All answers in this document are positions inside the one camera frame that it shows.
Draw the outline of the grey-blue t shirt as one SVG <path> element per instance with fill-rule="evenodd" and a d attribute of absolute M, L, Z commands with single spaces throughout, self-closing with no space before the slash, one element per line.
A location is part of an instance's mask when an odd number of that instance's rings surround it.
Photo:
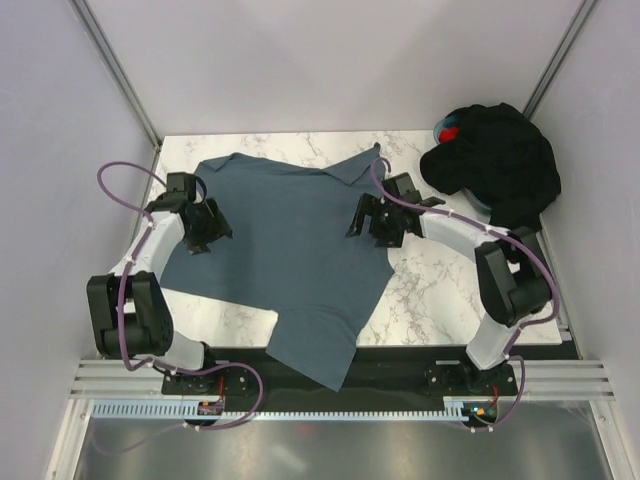
<path fill-rule="evenodd" d="M 196 168 L 232 234 L 193 255 L 177 246 L 163 287 L 275 311 L 268 354 L 339 390 L 356 340 L 393 276 L 385 249 L 349 237 L 383 168 L 370 148 L 324 169 L 234 153 Z"/>

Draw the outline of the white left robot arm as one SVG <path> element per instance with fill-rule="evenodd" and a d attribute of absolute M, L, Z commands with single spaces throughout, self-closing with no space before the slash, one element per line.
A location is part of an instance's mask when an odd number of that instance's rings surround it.
<path fill-rule="evenodd" d="M 144 365 L 184 373 L 198 393 L 219 382 L 218 367 L 206 359 L 208 346 L 175 330 L 160 280 L 175 247 L 208 253 L 233 231 L 204 181 L 171 173 L 165 191 L 141 210 L 141 231 L 124 257 L 105 275 L 89 279 L 86 292 L 96 348 L 135 371 Z"/>

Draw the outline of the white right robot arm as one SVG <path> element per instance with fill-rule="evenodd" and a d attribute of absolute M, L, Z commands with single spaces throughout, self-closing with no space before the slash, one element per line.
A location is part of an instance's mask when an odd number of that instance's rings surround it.
<path fill-rule="evenodd" d="M 484 316 L 466 347 L 469 362 L 458 368 L 457 377 L 465 391 L 483 392 L 522 330 L 540 323 L 534 316 L 547 305 L 557 305 L 558 288 L 536 233 L 494 227 L 455 212 L 439 198 L 424 199 L 407 173 L 374 184 L 382 196 L 360 197 L 348 237 L 360 235 L 369 218 L 369 234 L 378 247 L 399 248 L 411 233 L 474 262 Z"/>

